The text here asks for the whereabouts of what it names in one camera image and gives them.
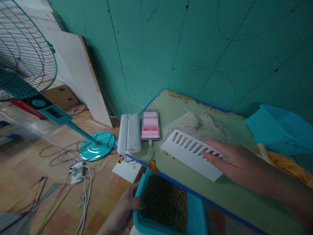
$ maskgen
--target electric fan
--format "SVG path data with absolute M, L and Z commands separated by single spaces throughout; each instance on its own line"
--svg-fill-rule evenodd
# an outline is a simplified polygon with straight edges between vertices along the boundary
M 112 133 L 90 136 L 71 121 L 69 114 L 40 94 L 57 74 L 53 46 L 15 1 L 0 0 L 0 20 L 0 102 L 23 100 L 55 124 L 66 124 L 77 131 L 86 138 L 81 146 L 85 160 L 107 155 L 115 140 Z

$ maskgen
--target tray of beans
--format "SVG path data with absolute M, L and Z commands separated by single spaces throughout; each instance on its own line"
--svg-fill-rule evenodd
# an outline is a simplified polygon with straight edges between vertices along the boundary
M 136 197 L 145 208 L 134 211 L 134 225 L 142 234 L 207 235 L 203 201 L 147 169 Z

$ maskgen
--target phone screen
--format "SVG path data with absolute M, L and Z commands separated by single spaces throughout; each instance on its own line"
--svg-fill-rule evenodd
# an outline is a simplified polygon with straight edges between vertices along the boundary
M 159 112 L 157 109 L 144 109 L 142 111 L 141 140 L 159 140 Z

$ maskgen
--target cable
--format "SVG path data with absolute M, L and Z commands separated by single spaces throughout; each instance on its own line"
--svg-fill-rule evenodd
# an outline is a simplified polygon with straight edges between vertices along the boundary
M 124 162 L 127 162 L 129 165 L 135 165 L 137 163 L 135 160 L 127 161 L 127 158 L 124 155 L 120 155 L 120 159 L 123 160 Z
M 83 213 L 82 213 L 82 219 L 81 219 L 81 221 L 79 223 L 79 226 L 78 226 L 78 228 L 77 228 L 77 230 L 75 232 L 75 235 L 77 235 L 79 229 L 81 228 L 82 222 L 83 222 L 84 217 L 85 217 L 85 209 L 86 209 L 86 204 L 87 204 L 86 178 L 84 176 L 82 176 L 82 178 L 84 179 L 84 188 L 83 188 L 83 190 L 84 190 L 84 195 L 85 195 L 85 205 L 84 205 L 84 210 L 83 210 Z
M 91 186 L 92 186 L 92 176 L 91 176 L 91 172 L 90 172 L 90 168 L 86 165 L 84 165 L 83 167 L 86 167 L 88 169 L 88 172 L 89 172 L 89 175 L 90 175 L 90 187 L 89 187 L 89 195 L 88 195 L 88 198 L 87 198 L 87 194 L 86 194 L 86 178 L 84 176 L 82 176 L 82 178 L 84 179 L 84 195 L 85 195 L 85 206 L 84 206 L 84 211 L 83 211 L 83 214 L 82 214 L 82 219 L 81 219 L 81 222 L 79 223 L 79 226 L 75 232 L 75 235 L 77 235 L 80 227 L 82 226 L 82 229 L 81 229 L 81 233 L 80 235 L 82 235 L 83 233 L 83 230 L 84 230 L 84 226 L 85 226 L 85 219 L 86 219 L 86 212 L 87 212 L 87 207 L 88 207 L 88 204 L 89 204 L 89 200 L 90 200 L 90 196 L 91 196 Z
M 87 110 L 87 105 L 85 105 L 84 109 L 78 113 L 74 112 L 74 114 L 70 114 L 71 116 L 77 116 L 77 115 L 81 115 L 84 111 Z
M 14 119 L 8 117 L 8 116 L 7 116 L 6 114 L 4 114 L 3 112 L 0 112 L 0 113 L 1 113 L 2 115 L 4 115 L 7 119 L 13 121 L 14 123 L 16 123 L 16 124 L 18 124 L 18 125 L 20 125 L 20 126 L 23 126 L 23 127 L 25 127 L 25 128 L 27 128 L 27 126 L 18 123 L 18 122 L 15 121 Z M 114 136 L 111 132 L 104 131 L 104 132 L 102 132 L 102 133 L 100 133 L 100 134 L 96 134 L 95 138 L 97 138 L 97 137 L 99 137 L 100 135 L 105 134 L 105 133 L 110 133 L 111 135 L 105 136 L 105 137 L 100 138 L 100 139 L 98 139 L 98 140 L 103 140 L 103 139 L 105 139 L 105 138 L 110 137 L 109 140 L 107 141 L 106 145 L 107 145 L 107 148 L 113 147 L 113 145 L 112 145 L 111 143 L 109 143 L 110 140 L 112 139 L 112 137 Z M 57 143 L 53 142 L 52 140 L 48 139 L 48 138 L 45 137 L 45 136 L 42 136 L 42 135 L 40 135 L 40 134 L 38 134 L 38 133 L 35 133 L 35 134 L 37 134 L 37 135 L 40 136 L 41 138 L 46 139 L 47 141 L 49 141 L 50 143 L 53 144 L 53 145 L 50 145 L 50 146 L 45 147 L 45 148 L 44 148 L 43 150 L 41 150 L 40 153 L 39 153 L 39 156 L 42 157 L 42 158 L 52 157 L 52 156 L 54 156 L 54 155 L 57 155 L 55 158 L 53 158 L 53 159 L 49 162 L 49 166 L 60 166 L 60 165 L 64 164 L 65 162 L 73 161 L 73 160 L 75 160 L 76 163 L 77 163 L 77 162 L 81 162 L 81 161 L 78 159 L 78 156 L 79 156 L 89 145 L 92 144 L 92 143 L 86 143 L 85 140 L 80 140 L 80 141 L 78 141 L 78 142 L 76 142 L 76 143 L 73 143 L 73 144 L 70 144 L 70 145 L 68 145 L 68 146 L 66 146 L 66 147 L 62 147 L 62 146 L 58 145 Z M 85 146 L 84 146 L 84 147 L 78 147 L 79 144 L 82 144 L 82 143 L 84 143 L 84 142 L 85 142 Z M 69 149 L 69 147 L 71 147 L 71 146 L 73 146 L 73 145 L 76 146 L 76 147 L 75 147 L 74 149 Z M 44 156 L 44 155 L 43 155 L 43 152 L 44 152 L 46 149 L 51 148 L 51 147 L 59 147 L 60 150 L 54 152 L 53 154 Z M 70 158 L 70 159 L 65 159 L 65 157 L 66 157 L 67 154 L 70 154 L 70 155 L 72 155 L 73 157 Z M 106 154 L 106 155 L 104 155 L 104 156 L 102 156 L 102 157 L 99 157 L 98 160 L 101 159 L 101 158 L 103 158 L 103 157 L 105 157 L 105 156 L 107 156 L 107 155 L 110 155 L 110 154 Z
M 145 156 L 144 158 L 138 159 L 138 158 L 135 158 L 135 157 L 133 157 L 133 156 L 132 156 L 132 157 L 135 158 L 135 159 L 137 159 L 137 160 L 140 160 L 140 161 L 146 159 L 146 158 L 149 156 L 149 154 L 150 154 L 151 145 L 152 145 L 152 140 L 149 140 L 149 152 L 148 152 L 147 156 Z
M 100 134 L 96 134 L 95 138 L 97 138 L 98 136 L 100 136 L 100 135 L 102 135 L 102 134 L 105 134 L 105 133 L 110 133 L 110 132 L 102 132 L 102 133 L 100 133 Z M 110 137 L 109 140 L 108 140 L 107 143 L 106 143 L 107 148 L 109 148 L 109 147 L 110 147 L 109 144 L 111 145 L 111 143 L 109 143 L 109 142 L 110 142 L 110 140 L 112 139 L 113 136 L 114 136 L 114 135 L 113 135 L 112 133 L 110 133 L 110 135 L 105 136 L 105 137 L 103 137 L 103 138 L 100 138 L 99 140 L 103 140 L 103 139 L 105 139 L 105 138 Z M 82 143 L 85 143 L 85 146 L 84 146 L 84 147 L 79 147 L 79 144 L 82 144 Z M 53 154 L 43 156 L 43 152 L 44 152 L 46 149 L 51 148 L 51 147 L 54 147 L 53 145 L 51 145 L 51 146 L 47 146 L 46 148 L 44 148 L 43 150 L 41 150 L 41 152 L 39 153 L 39 155 L 40 155 L 40 157 L 43 157 L 43 158 L 45 158 L 45 157 L 51 157 L 51 156 L 57 155 L 55 158 L 53 158 L 53 159 L 49 162 L 49 165 L 50 165 L 50 166 L 60 166 L 60 165 L 62 165 L 62 164 L 65 163 L 65 162 L 68 162 L 68 161 L 72 161 L 72 160 L 73 160 L 73 158 L 65 159 L 65 156 L 66 156 L 67 153 L 73 153 L 73 154 L 75 154 L 76 157 L 77 157 L 77 156 L 79 156 L 86 148 L 88 148 L 89 145 L 93 145 L 93 144 L 92 144 L 92 143 L 86 143 L 84 140 L 80 140 L 80 141 L 78 141 L 78 142 L 76 142 L 76 143 L 73 143 L 73 144 L 71 144 L 71 145 L 68 145 L 68 146 L 66 146 L 65 148 L 62 148 L 62 149 L 60 149 L 60 150 L 54 152 Z M 101 159 L 101 158 L 103 158 L 103 157 L 105 157 L 105 156 L 107 156 L 107 155 L 111 155 L 111 154 L 115 154 L 115 152 L 112 152 L 112 153 L 106 154 L 106 155 L 104 155 L 104 156 L 101 156 L 101 157 L 98 158 L 98 160 Z
M 17 121 L 15 121 L 14 119 L 12 119 L 12 118 L 8 117 L 5 113 L 3 113 L 3 112 L 0 112 L 0 113 L 1 113 L 2 115 L 4 115 L 7 119 L 9 119 L 9 120 L 11 120 L 11 121 L 15 122 L 16 124 L 18 124 L 18 125 L 20 125 L 20 126 L 23 126 L 23 127 L 25 127 L 26 129 L 28 129 L 28 128 L 27 128 L 27 126 L 25 126 L 25 125 L 23 125 L 23 124 L 18 123 L 18 122 L 17 122 Z M 50 143 L 52 143 L 52 144 L 56 145 L 57 147 L 59 147 L 59 148 L 61 148 L 61 149 L 64 149 L 62 146 L 58 145 L 57 143 L 53 142 L 52 140 L 48 139 L 47 137 L 42 136 L 42 135 L 40 135 L 40 134 L 38 134 L 38 133 L 36 133 L 36 132 L 34 132 L 34 133 L 35 133 L 35 134 L 37 134 L 38 136 L 40 136 L 41 138 L 46 139 L 46 140 L 47 140 L 47 141 L 49 141 Z M 76 159 L 77 159 L 77 161 L 79 161 L 79 159 L 78 159 L 76 156 L 74 156 L 71 152 L 69 152 L 69 154 L 71 154 L 74 158 L 76 158 Z

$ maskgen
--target fan control panel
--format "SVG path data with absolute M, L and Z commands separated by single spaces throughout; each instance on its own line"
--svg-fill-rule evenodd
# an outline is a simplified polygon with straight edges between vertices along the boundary
M 25 103 L 37 110 L 57 125 L 69 123 L 73 118 L 42 94 L 23 99 Z

